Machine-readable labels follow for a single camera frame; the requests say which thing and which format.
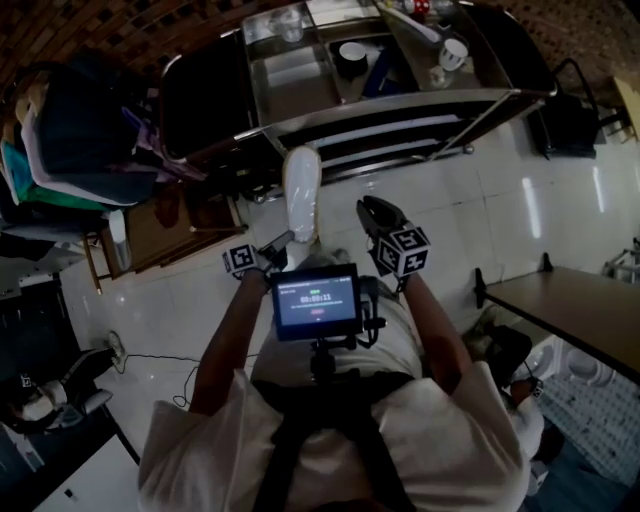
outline white cloth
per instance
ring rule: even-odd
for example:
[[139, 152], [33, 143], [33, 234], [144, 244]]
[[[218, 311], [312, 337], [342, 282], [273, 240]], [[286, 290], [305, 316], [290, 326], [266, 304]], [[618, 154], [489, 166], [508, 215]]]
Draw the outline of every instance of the white cloth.
[[[402, 308], [381, 301], [383, 307], [388, 327], [373, 349], [335, 355], [339, 371], [357, 366], [364, 375], [384, 369], [416, 377], [372, 407], [409, 499], [418, 510], [515, 511], [525, 496], [529, 464], [488, 366], [475, 363], [453, 395], [446, 395], [432, 379], [420, 378], [417, 345], [400, 321]], [[265, 342], [253, 378], [304, 383], [308, 344], [274, 343]], [[282, 366], [286, 351], [304, 356], [288, 359], [290, 371]], [[211, 418], [156, 403], [140, 465], [141, 509], [250, 511], [281, 422], [242, 371], [226, 405]], [[302, 446], [285, 510], [371, 495], [355, 446], [324, 430]]]

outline monitor screen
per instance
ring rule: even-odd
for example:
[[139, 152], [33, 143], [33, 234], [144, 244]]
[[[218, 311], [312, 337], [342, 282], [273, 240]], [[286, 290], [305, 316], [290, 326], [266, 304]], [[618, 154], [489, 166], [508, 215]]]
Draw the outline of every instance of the monitor screen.
[[336, 322], [356, 318], [350, 276], [327, 277], [277, 285], [280, 323], [284, 326]]

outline black chair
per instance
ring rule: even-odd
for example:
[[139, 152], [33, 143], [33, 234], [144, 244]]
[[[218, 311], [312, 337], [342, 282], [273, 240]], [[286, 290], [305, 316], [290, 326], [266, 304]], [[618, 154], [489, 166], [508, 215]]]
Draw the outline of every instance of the black chair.
[[[590, 108], [582, 100], [566, 94], [558, 81], [558, 73], [572, 64], [580, 77]], [[528, 121], [534, 143], [547, 159], [551, 156], [595, 158], [594, 143], [602, 127], [598, 106], [580, 67], [573, 59], [565, 59], [552, 72], [558, 94], [547, 99], [545, 106], [529, 114]]]

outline white cabinet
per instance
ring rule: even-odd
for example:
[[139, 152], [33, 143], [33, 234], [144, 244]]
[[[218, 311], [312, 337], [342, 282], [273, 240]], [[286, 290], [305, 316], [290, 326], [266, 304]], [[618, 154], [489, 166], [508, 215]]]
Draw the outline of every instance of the white cabinet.
[[138, 512], [138, 466], [113, 436], [36, 512]]

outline white cup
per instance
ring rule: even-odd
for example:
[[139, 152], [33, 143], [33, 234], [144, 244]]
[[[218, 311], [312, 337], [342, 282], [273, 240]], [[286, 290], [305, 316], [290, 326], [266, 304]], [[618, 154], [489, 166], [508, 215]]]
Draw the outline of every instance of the white cup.
[[447, 39], [440, 50], [438, 62], [445, 71], [453, 71], [462, 66], [469, 55], [467, 47], [457, 39]]

